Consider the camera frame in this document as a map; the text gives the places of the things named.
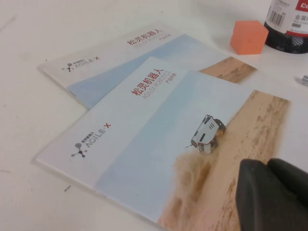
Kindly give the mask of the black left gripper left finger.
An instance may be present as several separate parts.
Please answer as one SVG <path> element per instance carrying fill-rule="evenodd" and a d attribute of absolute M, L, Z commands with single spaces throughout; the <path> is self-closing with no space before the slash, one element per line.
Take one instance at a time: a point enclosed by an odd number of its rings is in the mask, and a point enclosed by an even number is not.
<path fill-rule="evenodd" d="M 259 160 L 240 162 L 235 201 L 243 231 L 308 229 L 308 207 Z"/>

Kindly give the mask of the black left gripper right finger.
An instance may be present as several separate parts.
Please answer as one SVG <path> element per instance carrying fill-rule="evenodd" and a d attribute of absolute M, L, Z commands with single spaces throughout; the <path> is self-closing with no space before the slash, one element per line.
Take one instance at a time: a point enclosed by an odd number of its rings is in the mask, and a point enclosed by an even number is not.
<path fill-rule="evenodd" d="M 272 158 L 267 167 L 305 207 L 308 206 L 308 173 L 279 158 Z"/>

